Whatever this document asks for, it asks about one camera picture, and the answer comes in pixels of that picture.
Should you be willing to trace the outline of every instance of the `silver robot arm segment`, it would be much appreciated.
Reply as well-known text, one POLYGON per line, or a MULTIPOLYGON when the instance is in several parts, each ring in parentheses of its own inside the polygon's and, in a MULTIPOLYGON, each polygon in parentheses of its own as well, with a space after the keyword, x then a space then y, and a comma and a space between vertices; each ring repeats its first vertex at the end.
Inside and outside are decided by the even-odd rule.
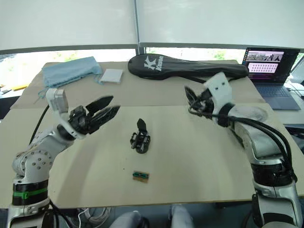
MULTIPOLYGON (((265 227, 271 227, 271 223, 276 222, 285 224, 283 228, 302 227, 292 167, 287 165, 272 138, 257 129, 258 126, 254 127, 255 123, 248 125, 248 119, 251 119, 250 122, 255 120, 267 124, 267 113, 257 107, 234 105, 232 89, 224 73, 218 73, 208 80, 199 96, 190 88, 186 87, 185 90, 190 113, 230 128, 244 147, 254 176, 256 193, 252 196, 252 211, 256 225, 262 227, 267 224, 265 227)), ((275 135, 275 140, 284 145, 286 153, 282 139, 275 135)))
POLYGON ((57 126, 38 134, 27 149, 16 155, 13 169, 13 200, 9 206, 7 227, 52 227, 53 213, 48 210, 49 171, 56 156, 114 118, 119 106, 107 107, 112 96, 102 97, 86 106, 72 110, 64 90, 49 89, 47 100, 57 118, 57 126))

